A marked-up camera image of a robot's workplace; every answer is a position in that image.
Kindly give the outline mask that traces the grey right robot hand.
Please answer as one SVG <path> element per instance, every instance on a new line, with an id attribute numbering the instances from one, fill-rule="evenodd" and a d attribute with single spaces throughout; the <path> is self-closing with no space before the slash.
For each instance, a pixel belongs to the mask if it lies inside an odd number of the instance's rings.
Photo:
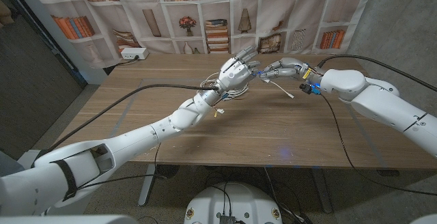
<path id="1" fill-rule="evenodd" d="M 295 58 L 283 57 L 268 65 L 259 73 L 259 78 L 265 81 L 289 78 L 294 81 L 316 84 L 320 83 L 325 73 L 326 71 L 319 67 L 311 67 Z"/>

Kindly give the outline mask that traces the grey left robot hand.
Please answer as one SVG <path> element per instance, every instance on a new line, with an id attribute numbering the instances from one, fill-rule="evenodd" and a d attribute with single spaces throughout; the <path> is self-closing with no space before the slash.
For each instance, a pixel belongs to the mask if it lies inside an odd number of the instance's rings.
<path id="1" fill-rule="evenodd" d="M 216 79 L 214 86 L 217 92 L 222 94 L 229 90 L 243 88 L 249 81 L 254 79 L 259 70 L 259 61 L 251 61 L 257 54 L 255 46 L 248 46 L 226 61 Z"/>

